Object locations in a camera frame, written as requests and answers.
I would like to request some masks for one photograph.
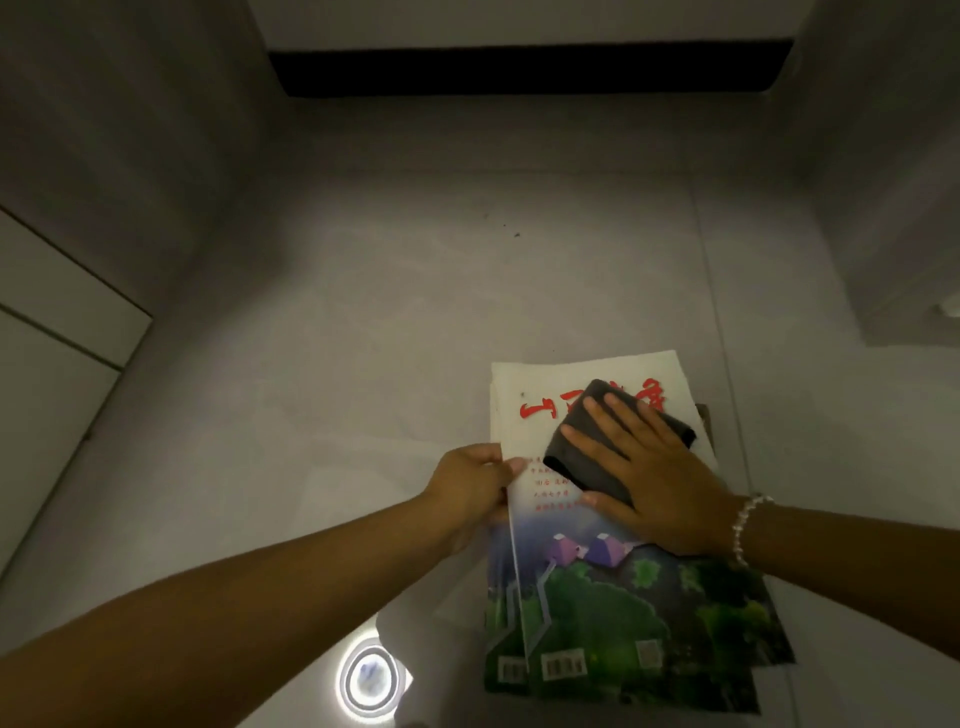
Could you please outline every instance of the cabinet door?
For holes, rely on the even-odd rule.
[[[0,570],[118,376],[0,311]]]
[[[123,367],[151,319],[0,210],[0,306]]]

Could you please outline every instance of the gray wall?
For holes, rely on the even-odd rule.
[[[821,0],[774,91],[870,343],[960,345],[958,88],[956,3]]]
[[[156,311],[286,104],[246,3],[4,3],[0,206]]]

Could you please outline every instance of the fingernail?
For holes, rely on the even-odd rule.
[[[527,463],[529,462],[525,457],[512,457],[507,461],[507,465],[510,466],[510,470],[514,475],[520,475],[526,470]]]

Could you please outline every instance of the hand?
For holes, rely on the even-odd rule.
[[[743,498],[730,494],[646,402],[637,400],[635,412],[612,394],[604,401],[626,429],[593,398],[586,398],[584,407],[626,457],[569,425],[562,425],[561,432],[623,483],[634,506],[593,491],[581,501],[679,556],[729,554]]]
[[[522,457],[504,462],[498,443],[452,449],[440,459],[420,497],[438,518],[448,519],[450,553],[463,549],[481,523],[506,520],[505,488],[525,467]]]

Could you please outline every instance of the barcode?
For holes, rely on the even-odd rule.
[[[526,685],[527,661],[522,657],[500,657],[496,661],[496,679],[511,685]]]
[[[663,667],[663,650],[660,640],[637,640],[636,658],[640,660],[643,669],[661,669]]]
[[[544,680],[564,680],[587,674],[584,650],[579,648],[540,655],[540,665],[543,667]]]

